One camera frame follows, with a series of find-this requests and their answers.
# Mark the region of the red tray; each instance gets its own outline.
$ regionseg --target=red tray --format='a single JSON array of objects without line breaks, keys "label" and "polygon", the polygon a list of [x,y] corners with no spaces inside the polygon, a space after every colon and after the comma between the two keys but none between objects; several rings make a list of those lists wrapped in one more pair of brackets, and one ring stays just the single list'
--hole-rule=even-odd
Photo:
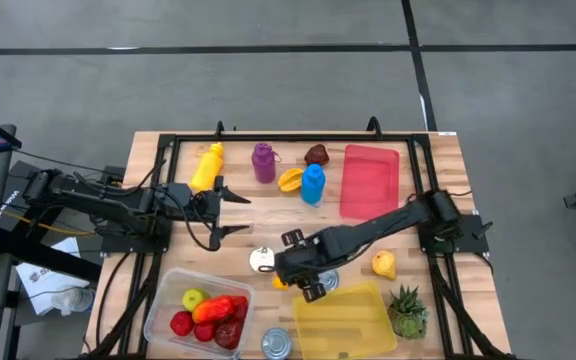
[{"label": "red tray", "polygon": [[368,146],[346,146],[341,216],[368,220],[398,207],[399,153]]}]

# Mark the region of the gray floor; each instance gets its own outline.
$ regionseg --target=gray floor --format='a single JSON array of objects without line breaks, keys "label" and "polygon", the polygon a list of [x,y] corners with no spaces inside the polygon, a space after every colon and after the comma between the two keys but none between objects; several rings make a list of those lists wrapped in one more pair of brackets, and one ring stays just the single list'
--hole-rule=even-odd
[{"label": "gray floor", "polygon": [[[0,0],[0,47],[406,43],[399,5]],[[422,44],[576,43],[576,1],[413,10]],[[576,191],[576,52],[423,59],[439,130],[459,133],[477,207],[495,222],[514,352],[576,359],[576,211],[561,200]],[[370,115],[388,130],[424,128],[409,54],[0,57],[0,122],[18,125],[28,151],[91,166],[124,163],[135,130],[359,129]],[[25,326],[19,357],[76,355],[86,323]]]}]

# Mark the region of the yellow bottle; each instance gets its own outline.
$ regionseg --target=yellow bottle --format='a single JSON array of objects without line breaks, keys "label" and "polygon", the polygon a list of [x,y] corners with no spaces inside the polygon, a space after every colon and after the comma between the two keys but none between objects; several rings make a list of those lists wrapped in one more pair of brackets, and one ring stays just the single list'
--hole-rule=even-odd
[{"label": "yellow bottle", "polygon": [[220,142],[210,145],[210,150],[201,157],[197,171],[190,180],[190,187],[195,192],[212,189],[215,177],[219,175],[224,164],[223,155],[224,147]]}]

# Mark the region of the potted plant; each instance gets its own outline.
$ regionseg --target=potted plant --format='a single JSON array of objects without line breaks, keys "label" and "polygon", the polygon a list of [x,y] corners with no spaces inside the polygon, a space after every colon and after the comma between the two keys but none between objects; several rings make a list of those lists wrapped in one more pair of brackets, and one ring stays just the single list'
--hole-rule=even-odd
[{"label": "potted plant", "polygon": [[410,291],[401,285],[399,297],[390,292],[391,304],[388,307],[388,316],[395,334],[404,339],[421,339],[426,335],[428,311],[417,299],[417,289]]}]

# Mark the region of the green apple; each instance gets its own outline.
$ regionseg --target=green apple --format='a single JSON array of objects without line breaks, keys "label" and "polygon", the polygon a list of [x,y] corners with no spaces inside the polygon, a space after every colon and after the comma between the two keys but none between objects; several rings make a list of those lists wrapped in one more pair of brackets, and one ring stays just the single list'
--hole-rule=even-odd
[{"label": "green apple", "polygon": [[186,290],[182,301],[186,310],[193,311],[197,305],[206,299],[210,299],[210,295],[205,291],[198,288],[192,288]]}]

